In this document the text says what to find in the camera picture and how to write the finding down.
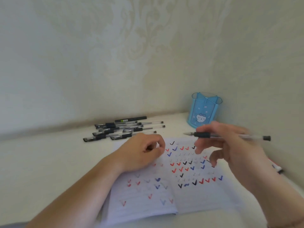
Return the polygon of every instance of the notebook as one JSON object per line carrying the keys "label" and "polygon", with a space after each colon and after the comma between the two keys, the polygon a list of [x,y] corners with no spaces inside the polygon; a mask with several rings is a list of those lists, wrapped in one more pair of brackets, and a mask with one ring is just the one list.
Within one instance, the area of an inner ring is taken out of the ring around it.
{"label": "notebook", "polygon": [[[124,173],[105,201],[101,225],[114,225],[162,214],[237,208],[241,200],[211,149],[194,153],[195,138],[165,139],[164,154],[145,169]],[[123,142],[116,143],[114,150]]]}

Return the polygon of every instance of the pinky finger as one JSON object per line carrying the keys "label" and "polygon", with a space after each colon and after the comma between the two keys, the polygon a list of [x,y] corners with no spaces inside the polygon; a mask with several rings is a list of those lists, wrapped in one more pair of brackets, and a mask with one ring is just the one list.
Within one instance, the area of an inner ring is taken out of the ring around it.
{"label": "pinky finger", "polygon": [[218,159],[223,159],[224,158],[224,153],[222,149],[215,150],[212,152],[212,154],[209,157],[209,161],[213,167],[217,165],[217,160]]}

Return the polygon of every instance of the cartoon character illustration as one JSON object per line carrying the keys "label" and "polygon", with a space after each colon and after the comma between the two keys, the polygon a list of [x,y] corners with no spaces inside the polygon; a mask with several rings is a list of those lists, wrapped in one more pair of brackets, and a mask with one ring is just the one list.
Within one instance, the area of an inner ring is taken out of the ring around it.
{"label": "cartoon character illustration", "polygon": [[196,120],[197,120],[198,122],[202,123],[202,122],[204,122],[204,121],[206,120],[206,115],[200,113],[200,114],[196,115]]}

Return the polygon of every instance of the tabletop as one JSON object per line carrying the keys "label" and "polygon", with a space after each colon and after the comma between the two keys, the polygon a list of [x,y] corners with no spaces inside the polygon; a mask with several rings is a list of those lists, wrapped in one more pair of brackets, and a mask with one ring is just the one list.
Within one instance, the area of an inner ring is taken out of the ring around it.
{"label": "tabletop", "polygon": [[[148,118],[164,121],[158,134],[184,137],[195,131],[187,124],[187,113]],[[81,178],[117,141],[104,139],[83,142],[92,136],[94,126],[46,133],[0,142],[0,225],[31,220],[57,196]],[[254,196],[231,173],[225,161],[219,161],[234,189],[244,202],[241,211],[212,210],[184,215],[162,215],[115,227],[265,227],[266,220]],[[300,193],[300,188],[290,182]]]}

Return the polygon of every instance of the hand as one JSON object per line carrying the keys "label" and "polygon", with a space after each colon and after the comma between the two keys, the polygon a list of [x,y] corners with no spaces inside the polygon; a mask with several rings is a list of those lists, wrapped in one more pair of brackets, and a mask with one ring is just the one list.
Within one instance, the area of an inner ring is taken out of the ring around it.
{"label": "hand", "polygon": [[214,151],[210,157],[212,166],[216,166],[218,159],[224,159],[237,180],[250,192],[254,192],[259,181],[266,175],[277,174],[272,168],[262,147],[253,141],[245,141],[238,134],[248,134],[242,127],[211,122],[210,125],[200,126],[197,132],[211,132],[223,139],[198,138],[194,145],[196,154],[211,146],[222,148]]}
{"label": "hand", "polygon": [[144,168],[160,157],[164,151],[165,141],[161,135],[139,133],[111,155],[117,160],[121,172],[129,172]]}

